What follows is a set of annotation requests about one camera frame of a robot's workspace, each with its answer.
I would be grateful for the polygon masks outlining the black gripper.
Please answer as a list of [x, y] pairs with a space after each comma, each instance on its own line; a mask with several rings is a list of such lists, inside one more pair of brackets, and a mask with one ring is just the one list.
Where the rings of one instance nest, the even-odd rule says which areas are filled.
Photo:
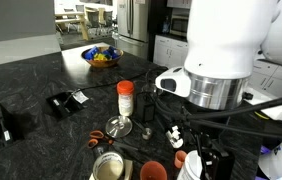
[[233, 153], [205, 134], [196, 134], [195, 141], [202, 166], [200, 180], [230, 180], [235, 161]]

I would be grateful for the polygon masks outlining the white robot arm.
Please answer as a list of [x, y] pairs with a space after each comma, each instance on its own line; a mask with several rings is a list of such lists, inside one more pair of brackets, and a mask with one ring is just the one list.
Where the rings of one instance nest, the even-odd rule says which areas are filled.
[[182, 177], [282, 180], [282, 0], [192, 0], [187, 42], [155, 80], [187, 101]]

